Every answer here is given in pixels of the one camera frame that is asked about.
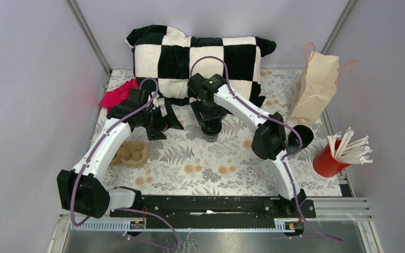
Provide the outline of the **black printed coffee cup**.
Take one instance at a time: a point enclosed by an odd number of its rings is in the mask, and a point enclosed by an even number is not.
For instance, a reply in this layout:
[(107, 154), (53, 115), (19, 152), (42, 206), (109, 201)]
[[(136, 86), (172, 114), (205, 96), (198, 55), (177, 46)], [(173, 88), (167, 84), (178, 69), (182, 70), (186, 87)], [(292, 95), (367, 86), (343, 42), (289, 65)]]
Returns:
[(221, 122), (205, 122), (205, 125), (201, 128), (202, 133), (205, 135), (205, 140), (207, 142), (217, 141), (219, 134), (222, 129)]

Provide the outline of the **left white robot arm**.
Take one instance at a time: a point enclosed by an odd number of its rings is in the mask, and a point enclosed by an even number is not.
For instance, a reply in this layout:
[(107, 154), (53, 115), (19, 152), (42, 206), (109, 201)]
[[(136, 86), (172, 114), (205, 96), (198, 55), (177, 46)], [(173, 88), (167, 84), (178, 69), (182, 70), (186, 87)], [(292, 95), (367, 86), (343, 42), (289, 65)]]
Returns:
[(170, 128), (184, 128), (172, 109), (171, 99), (164, 100), (166, 115), (162, 115), (160, 107), (150, 104), (150, 100), (147, 91), (132, 88), (126, 100), (110, 109), (98, 139), (85, 156), (71, 170), (59, 172), (56, 180), (63, 209), (93, 218), (101, 218), (119, 208), (131, 217), (141, 213), (139, 190), (106, 189), (102, 178), (117, 150), (135, 128), (145, 128), (150, 141), (165, 140), (164, 131)]

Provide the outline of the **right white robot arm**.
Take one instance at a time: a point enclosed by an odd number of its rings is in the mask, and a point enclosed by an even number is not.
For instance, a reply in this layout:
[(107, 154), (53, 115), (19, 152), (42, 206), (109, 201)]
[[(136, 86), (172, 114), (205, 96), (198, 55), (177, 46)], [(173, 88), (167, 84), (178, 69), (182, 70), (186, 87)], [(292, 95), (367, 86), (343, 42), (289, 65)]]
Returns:
[(307, 126), (296, 125), (289, 128), (287, 135), (285, 128), (288, 126), (278, 112), (269, 114), (256, 107), (230, 88), (226, 79), (218, 74), (206, 79), (196, 73), (187, 85), (197, 96), (190, 105), (208, 142), (218, 139), (221, 122), (227, 113), (238, 117), (253, 132), (251, 149), (269, 164), (279, 190), (280, 203), (266, 209), (271, 213), (283, 212), (288, 217), (300, 213), (306, 194), (294, 179), (287, 155), (306, 148), (314, 139), (313, 131)]

